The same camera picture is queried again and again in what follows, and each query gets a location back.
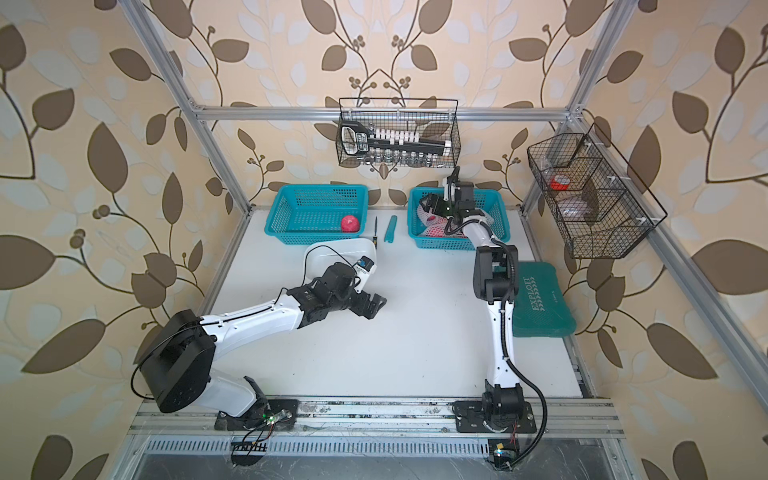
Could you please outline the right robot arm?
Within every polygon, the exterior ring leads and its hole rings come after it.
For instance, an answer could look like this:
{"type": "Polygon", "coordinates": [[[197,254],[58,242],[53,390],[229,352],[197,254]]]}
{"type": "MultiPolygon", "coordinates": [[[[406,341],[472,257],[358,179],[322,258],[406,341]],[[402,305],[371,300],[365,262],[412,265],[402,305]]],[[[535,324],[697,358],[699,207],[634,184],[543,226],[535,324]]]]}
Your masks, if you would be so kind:
{"type": "Polygon", "coordinates": [[[490,327],[490,363],[482,394],[486,428],[505,432],[521,421],[538,423],[536,434],[547,428],[548,406],[541,389],[514,363],[512,341],[514,302],[519,293],[519,257],[515,246],[493,232],[483,210],[476,205],[474,185],[451,175],[444,181],[449,213],[445,233],[460,233],[475,248],[473,291],[486,305],[490,327]]]}

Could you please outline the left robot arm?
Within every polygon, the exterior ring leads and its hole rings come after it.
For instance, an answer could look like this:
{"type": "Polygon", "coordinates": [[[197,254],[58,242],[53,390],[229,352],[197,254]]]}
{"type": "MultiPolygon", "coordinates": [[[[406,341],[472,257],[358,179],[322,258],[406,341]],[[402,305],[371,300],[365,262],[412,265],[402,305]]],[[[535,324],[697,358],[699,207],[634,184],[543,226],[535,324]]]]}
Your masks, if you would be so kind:
{"type": "Polygon", "coordinates": [[[353,264],[335,262],[321,276],[281,290],[270,302],[202,317],[189,309],[178,312],[137,359],[149,398],[166,414],[196,405],[235,419],[260,416],[267,399],[255,380],[217,372],[214,363],[251,343],[320,322],[332,312],[348,310],[373,319],[387,303],[363,290],[375,269],[367,256],[353,264]]]}

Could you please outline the right teal plastic basket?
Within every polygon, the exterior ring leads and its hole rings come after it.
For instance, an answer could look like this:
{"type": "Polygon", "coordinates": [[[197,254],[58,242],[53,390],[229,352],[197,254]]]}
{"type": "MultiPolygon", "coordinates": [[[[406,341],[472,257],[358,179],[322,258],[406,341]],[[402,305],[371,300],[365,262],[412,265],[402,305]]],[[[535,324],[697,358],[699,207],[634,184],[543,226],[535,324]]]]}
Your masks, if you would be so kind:
{"type": "MultiPolygon", "coordinates": [[[[430,194],[443,197],[442,188],[416,187],[411,190],[408,200],[407,226],[410,238],[421,249],[431,250],[464,250],[474,251],[471,241],[464,237],[430,237],[425,236],[426,226],[418,216],[419,201],[430,194]]],[[[487,217],[493,233],[502,241],[510,240],[510,227],[505,211],[505,205],[499,192],[489,189],[475,189],[474,199],[476,207],[481,209],[487,217]]]]}

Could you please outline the teal plastic basket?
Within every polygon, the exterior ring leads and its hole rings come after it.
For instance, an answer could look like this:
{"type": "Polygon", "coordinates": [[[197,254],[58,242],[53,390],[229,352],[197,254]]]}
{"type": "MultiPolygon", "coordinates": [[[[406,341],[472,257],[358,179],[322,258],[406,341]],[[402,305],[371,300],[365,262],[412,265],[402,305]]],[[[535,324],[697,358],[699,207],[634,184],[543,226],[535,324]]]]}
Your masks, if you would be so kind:
{"type": "Polygon", "coordinates": [[[267,216],[264,232],[286,245],[356,238],[365,228],[369,190],[364,185],[297,184],[283,186],[267,216]],[[343,233],[341,220],[354,215],[357,233],[343,233]]]}
{"type": "MultiPolygon", "coordinates": [[[[408,200],[407,226],[410,238],[421,249],[431,250],[464,250],[474,251],[471,241],[464,237],[430,237],[425,236],[426,226],[418,216],[419,201],[430,194],[443,197],[442,188],[416,187],[411,190],[408,200]]],[[[505,211],[505,205],[499,192],[489,189],[475,189],[474,199],[476,207],[481,209],[487,217],[493,233],[502,241],[510,240],[510,227],[505,211]]]]}

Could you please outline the netted apple far left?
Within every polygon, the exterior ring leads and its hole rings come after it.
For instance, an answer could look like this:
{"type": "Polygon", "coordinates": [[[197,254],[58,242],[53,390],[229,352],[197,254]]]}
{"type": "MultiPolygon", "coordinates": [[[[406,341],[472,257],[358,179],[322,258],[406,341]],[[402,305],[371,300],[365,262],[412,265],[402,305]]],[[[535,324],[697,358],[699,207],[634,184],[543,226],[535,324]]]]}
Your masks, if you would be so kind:
{"type": "Polygon", "coordinates": [[[445,217],[441,208],[444,206],[444,199],[440,194],[430,193],[423,196],[417,205],[417,216],[420,222],[426,226],[443,224],[445,217]]]}

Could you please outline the white plastic tray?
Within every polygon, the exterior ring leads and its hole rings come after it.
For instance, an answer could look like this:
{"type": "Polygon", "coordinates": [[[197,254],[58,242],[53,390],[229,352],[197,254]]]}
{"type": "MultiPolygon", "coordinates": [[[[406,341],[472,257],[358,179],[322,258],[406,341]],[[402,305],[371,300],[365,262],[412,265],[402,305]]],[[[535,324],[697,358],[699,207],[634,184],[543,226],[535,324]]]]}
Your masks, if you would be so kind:
{"type": "Polygon", "coordinates": [[[353,268],[355,262],[363,255],[374,260],[377,269],[377,251],[372,240],[353,238],[312,244],[305,251],[304,279],[313,280],[320,277],[336,262],[342,262],[353,268]]]}

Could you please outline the teal knife sheath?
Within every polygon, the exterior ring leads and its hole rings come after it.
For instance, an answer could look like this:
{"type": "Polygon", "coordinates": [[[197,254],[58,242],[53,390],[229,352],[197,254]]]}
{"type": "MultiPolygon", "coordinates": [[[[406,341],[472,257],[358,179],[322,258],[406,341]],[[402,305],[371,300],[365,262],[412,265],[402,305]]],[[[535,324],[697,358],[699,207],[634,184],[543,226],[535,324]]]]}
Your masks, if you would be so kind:
{"type": "Polygon", "coordinates": [[[385,237],[384,237],[384,240],[385,240],[386,243],[393,243],[394,242],[397,222],[398,222],[398,217],[396,215],[392,215],[390,217],[390,219],[389,219],[389,222],[388,222],[388,225],[387,225],[387,229],[386,229],[386,233],[385,233],[385,237]]]}

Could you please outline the left teal plastic basket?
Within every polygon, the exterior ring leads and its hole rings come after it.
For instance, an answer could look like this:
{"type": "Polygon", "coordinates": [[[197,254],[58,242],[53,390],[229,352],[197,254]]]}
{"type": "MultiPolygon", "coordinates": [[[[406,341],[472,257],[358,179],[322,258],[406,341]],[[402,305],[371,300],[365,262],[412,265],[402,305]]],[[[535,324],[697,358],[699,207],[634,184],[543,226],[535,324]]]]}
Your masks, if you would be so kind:
{"type": "Polygon", "coordinates": [[[369,190],[364,185],[297,184],[283,186],[267,216],[264,232],[286,245],[356,238],[365,228],[369,190]],[[341,220],[354,215],[357,233],[343,233],[341,220]]]}

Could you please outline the black white tool set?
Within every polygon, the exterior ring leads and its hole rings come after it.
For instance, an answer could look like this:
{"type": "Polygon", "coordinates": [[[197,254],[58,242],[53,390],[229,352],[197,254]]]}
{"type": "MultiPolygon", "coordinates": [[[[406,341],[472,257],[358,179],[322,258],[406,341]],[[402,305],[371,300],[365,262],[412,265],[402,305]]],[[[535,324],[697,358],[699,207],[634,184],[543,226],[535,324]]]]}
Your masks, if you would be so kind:
{"type": "Polygon", "coordinates": [[[362,155],[369,152],[392,154],[415,154],[419,156],[448,156],[452,154],[450,140],[431,140],[419,137],[415,132],[368,128],[361,122],[342,122],[339,140],[347,155],[362,155]]]}

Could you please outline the green tool case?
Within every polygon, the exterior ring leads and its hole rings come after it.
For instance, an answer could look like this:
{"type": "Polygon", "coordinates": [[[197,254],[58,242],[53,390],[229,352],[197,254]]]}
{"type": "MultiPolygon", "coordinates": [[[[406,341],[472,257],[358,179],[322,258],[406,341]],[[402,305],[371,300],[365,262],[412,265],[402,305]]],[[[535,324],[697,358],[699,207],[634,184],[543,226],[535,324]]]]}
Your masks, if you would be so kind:
{"type": "Polygon", "coordinates": [[[576,321],[560,289],[556,269],[546,262],[519,264],[519,292],[513,308],[516,338],[565,338],[576,321]]]}

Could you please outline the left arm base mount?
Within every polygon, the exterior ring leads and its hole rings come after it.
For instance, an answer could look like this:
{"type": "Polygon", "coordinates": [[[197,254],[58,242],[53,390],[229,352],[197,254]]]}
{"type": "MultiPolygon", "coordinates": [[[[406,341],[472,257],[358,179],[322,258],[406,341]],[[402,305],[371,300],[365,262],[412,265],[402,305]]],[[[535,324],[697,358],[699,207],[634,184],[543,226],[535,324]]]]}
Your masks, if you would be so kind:
{"type": "Polygon", "coordinates": [[[264,431],[273,426],[292,429],[298,418],[299,400],[295,398],[261,398],[253,402],[240,416],[219,412],[214,429],[217,431],[264,431]]]}

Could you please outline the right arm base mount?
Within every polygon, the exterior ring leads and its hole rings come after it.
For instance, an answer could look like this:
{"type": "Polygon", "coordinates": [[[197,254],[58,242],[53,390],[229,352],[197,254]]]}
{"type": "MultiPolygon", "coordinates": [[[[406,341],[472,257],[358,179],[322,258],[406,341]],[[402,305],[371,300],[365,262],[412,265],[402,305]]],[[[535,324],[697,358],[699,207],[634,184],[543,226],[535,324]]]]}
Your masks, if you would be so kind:
{"type": "Polygon", "coordinates": [[[511,435],[538,431],[531,404],[525,400],[519,383],[514,387],[486,384],[479,400],[457,400],[451,408],[459,433],[511,435]]]}

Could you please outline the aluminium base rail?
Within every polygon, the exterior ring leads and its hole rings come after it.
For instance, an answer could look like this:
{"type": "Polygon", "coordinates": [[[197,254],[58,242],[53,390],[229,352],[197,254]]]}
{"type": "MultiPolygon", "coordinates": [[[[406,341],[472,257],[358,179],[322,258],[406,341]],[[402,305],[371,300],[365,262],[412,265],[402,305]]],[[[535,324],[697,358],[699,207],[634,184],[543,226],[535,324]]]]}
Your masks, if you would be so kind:
{"type": "Polygon", "coordinates": [[[292,429],[217,431],[218,413],[190,407],[162,414],[143,404],[128,434],[148,452],[277,456],[487,458],[498,447],[525,448],[535,437],[611,445],[624,439],[613,403],[551,398],[547,428],[536,433],[459,433],[451,405],[467,398],[299,397],[292,429]]]}

